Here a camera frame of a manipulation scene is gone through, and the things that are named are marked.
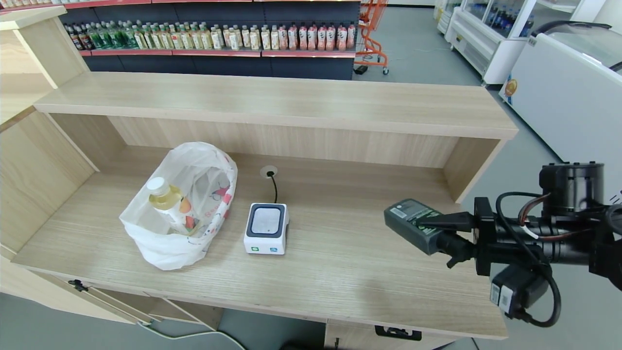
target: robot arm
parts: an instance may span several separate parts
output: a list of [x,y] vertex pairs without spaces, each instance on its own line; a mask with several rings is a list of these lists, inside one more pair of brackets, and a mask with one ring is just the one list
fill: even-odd
[[[622,290],[622,205],[603,204],[603,164],[550,164],[540,171],[542,194],[507,192],[495,203],[475,198],[475,210],[442,215],[413,199],[384,211],[387,226],[428,255],[451,256],[452,268],[475,259],[478,275],[490,276],[490,266],[506,267],[493,278],[491,301],[509,318],[540,327],[557,322],[561,297],[552,277],[551,263],[585,265],[591,273],[608,278]],[[505,217],[501,202],[509,196],[533,197],[515,219]],[[542,203],[540,217],[529,216]],[[456,234],[473,231],[473,242]],[[554,310],[547,321],[534,320],[526,309],[550,285]]]

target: orange shopping cart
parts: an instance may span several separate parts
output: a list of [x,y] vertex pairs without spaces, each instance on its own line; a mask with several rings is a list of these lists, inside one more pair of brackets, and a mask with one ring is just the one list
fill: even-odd
[[[383,47],[379,42],[371,38],[371,33],[375,32],[380,23],[380,18],[383,16],[384,9],[387,6],[387,0],[362,0],[361,1],[361,14],[359,17],[359,27],[361,28],[361,38],[363,40],[363,49],[356,52],[357,57],[361,57],[361,60],[355,60],[355,64],[360,65],[381,65],[383,66],[383,74],[389,73],[387,67],[388,59],[387,55],[383,53]],[[377,55],[376,62],[366,61],[366,57],[370,55]]]

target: white wall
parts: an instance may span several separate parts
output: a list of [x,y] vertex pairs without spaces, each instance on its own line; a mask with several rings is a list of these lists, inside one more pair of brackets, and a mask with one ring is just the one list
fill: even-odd
[[607,0],[596,16],[597,23],[607,23],[622,33],[622,0]]

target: cabinet handle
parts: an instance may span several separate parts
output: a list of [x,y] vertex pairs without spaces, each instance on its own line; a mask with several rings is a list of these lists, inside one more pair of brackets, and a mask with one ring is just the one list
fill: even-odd
[[88,288],[82,285],[82,281],[80,280],[71,280],[67,281],[70,285],[73,286],[77,291],[88,291]]
[[374,326],[374,327],[376,328],[377,336],[421,341],[422,333],[420,331],[412,331],[412,334],[409,334],[408,331],[406,331],[405,329],[388,327],[387,330],[384,330],[384,327],[382,326]]

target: checkout counter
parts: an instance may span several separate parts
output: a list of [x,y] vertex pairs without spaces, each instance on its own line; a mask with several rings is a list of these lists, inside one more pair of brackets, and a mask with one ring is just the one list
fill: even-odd
[[[89,72],[61,32],[64,10],[49,11],[10,30],[56,26],[29,55],[48,57],[52,45],[66,59],[39,65],[51,70],[51,92],[5,122],[1,138],[3,261],[40,278],[33,299],[64,295],[79,305],[53,307],[127,323],[217,328],[224,308],[309,319],[325,323],[325,345],[339,349],[507,337],[488,277],[473,263],[449,270],[448,257],[426,256],[383,221],[406,197],[460,210],[517,132],[484,88]],[[142,258],[119,214],[187,141],[226,151],[237,190],[206,257],[165,272]],[[259,175],[267,164],[279,168],[290,210],[283,256],[243,247],[250,203],[273,195]],[[375,326],[420,340],[380,337]]]

